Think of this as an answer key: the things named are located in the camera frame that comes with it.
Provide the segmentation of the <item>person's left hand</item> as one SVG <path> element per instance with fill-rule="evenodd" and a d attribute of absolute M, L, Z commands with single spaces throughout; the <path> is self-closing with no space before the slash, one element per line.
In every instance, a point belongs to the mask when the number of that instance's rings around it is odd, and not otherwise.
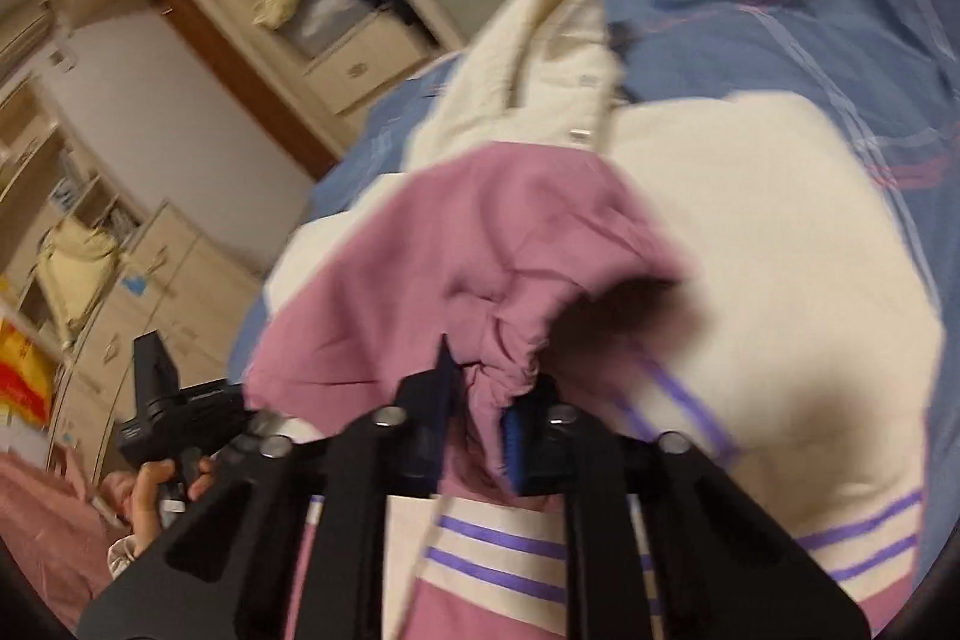
<path fill-rule="evenodd" d="M 176 476 L 172 459 L 148 461 L 137 473 L 116 471 L 101 482 L 99 492 L 124 525 L 124 536 L 107 549 L 107 566 L 117 576 L 140 557 L 163 532 L 161 489 Z"/>

